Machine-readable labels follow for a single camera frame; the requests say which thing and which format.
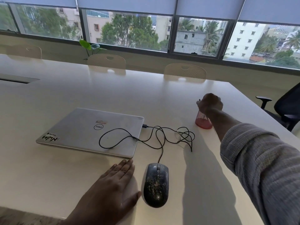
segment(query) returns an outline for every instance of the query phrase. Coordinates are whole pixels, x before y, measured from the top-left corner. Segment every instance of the chair seat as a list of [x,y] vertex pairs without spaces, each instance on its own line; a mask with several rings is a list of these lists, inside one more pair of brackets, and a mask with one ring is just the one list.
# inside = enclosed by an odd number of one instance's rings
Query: chair seat
[[274,118],[276,121],[278,121],[281,125],[283,125],[285,128],[287,127],[287,123],[281,120],[281,117],[277,114],[274,114],[268,110],[264,110],[267,112],[272,118]]

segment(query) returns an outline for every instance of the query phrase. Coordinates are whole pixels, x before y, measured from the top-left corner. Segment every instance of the sleeve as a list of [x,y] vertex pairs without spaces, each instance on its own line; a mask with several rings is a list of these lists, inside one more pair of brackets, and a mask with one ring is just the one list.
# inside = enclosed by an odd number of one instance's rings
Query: sleeve
[[299,224],[300,152],[296,148],[272,132],[241,123],[227,131],[220,154],[264,224]]

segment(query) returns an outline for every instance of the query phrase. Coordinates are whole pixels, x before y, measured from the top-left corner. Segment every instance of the mouse cable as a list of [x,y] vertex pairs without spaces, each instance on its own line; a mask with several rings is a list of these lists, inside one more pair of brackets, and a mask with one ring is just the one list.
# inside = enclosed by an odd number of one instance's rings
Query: mouse cable
[[[99,139],[99,146],[102,147],[102,148],[104,148],[104,149],[111,149],[111,148],[114,148],[115,146],[117,146],[119,143],[121,143],[121,142],[122,142],[123,140],[125,140],[126,138],[131,137],[131,138],[133,138],[133,139],[135,139],[135,140],[137,140],[137,141],[139,141],[139,142],[142,142],[143,144],[145,144],[145,145],[147,145],[147,146],[149,146],[149,147],[151,147],[151,148],[153,148],[153,149],[161,149],[162,151],[161,151],[161,155],[160,155],[160,157],[159,157],[159,159],[158,159],[158,163],[160,162],[160,159],[161,159],[161,157],[163,156],[163,147],[164,147],[166,141],[169,142],[169,143],[171,143],[171,144],[178,144],[178,143],[180,143],[180,142],[185,142],[185,143],[187,143],[187,144],[189,145],[190,151],[193,152],[193,149],[192,149],[192,148],[193,148],[193,140],[195,139],[195,134],[194,134],[193,132],[189,131],[189,129],[186,128],[186,127],[180,127],[180,128],[178,128],[177,130],[173,130],[173,129],[168,128],[168,127],[160,127],[160,126],[158,126],[158,125],[156,125],[156,126],[154,126],[154,127],[151,127],[151,126],[147,126],[147,125],[144,124],[144,125],[143,125],[143,128],[152,128],[151,135],[150,135],[150,137],[149,137],[147,140],[140,140],[140,139],[138,139],[137,137],[132,136],[131,133],[128,132],[126,129],[123,129],[123,128],[116,128],[116,129],[112,129],[112,130],[110,130],[110,131],[104,133],[104,134],[100,137],[100,139]],[[185,132],[179,131],[179,130],[182,129],[182,128],[186,129],[187,131],[185,131]],[[160,144],[160,147],[152,147],[152,146],[150,146],[149,144],[145,143],[145,142],[147,142],[148,140],[151,139],[154,129],[156,129],[155,135],[156,135],[156,138],[157,138],[157,140],[158,140],[158,142],[159,142],[159,144]],[[171,142],[171,141],[169,141],[169,140],[167,139],[167,137],[166,137],[165,132],[163,131],[163,129],[169,129],[169,130],[172,130],[172,131],[178,133],[178,134],[180,135],[179,140],[178,140],[177,142]],[[114,130],[124,130],[124,131],[126,131],[126,132],[129,134],[129,136],[124,137],[122,140],[120,140],[117,144],[115,144],[115,145],[112,146],[112,147],[103,147],[103,146],[101,146],[100,141],[101,141],[102,137],[105,136],[107,133],[112,132],[112,131],[114,131]],[[159,138],[158,138],[158,135],[157,135],[157,132],[158,132],[158,131],[161,131],[161,132],[163,133],[163,136],[164,136],[163,142],[161,142],[161,141],[159,140]]]

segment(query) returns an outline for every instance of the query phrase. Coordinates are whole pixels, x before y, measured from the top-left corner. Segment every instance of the silver laptop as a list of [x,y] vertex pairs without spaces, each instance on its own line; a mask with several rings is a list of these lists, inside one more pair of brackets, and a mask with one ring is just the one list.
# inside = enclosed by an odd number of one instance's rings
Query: silver laptop
[[[132,158],[137,140],[128,137],[116,147],[104,149],[99,146],[99,139],[116,128],[126,129],[138,138],[143,122],[143,117],[77,108],[40,136],[36,143]],[[114,130],[107,133],[100,143],[105,148],[112,147],[128,135],[124,130]]]

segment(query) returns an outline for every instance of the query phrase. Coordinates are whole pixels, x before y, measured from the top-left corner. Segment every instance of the hand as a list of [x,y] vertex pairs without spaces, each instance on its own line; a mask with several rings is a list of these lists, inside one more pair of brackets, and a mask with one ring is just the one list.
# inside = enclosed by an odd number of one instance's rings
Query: hand
[[207,115],[207,113],[209,113],[212,109],[223,109],[223,103],[221,102],[220,97],[212,93],[205,94],[202,100],[197,101],[197,105],[199,110],[205,115]]
[[62,225],[115,225],[137,203],[141,192],[122,202],[122,194],[134,172],[133,160],[113,165],[83,195]]

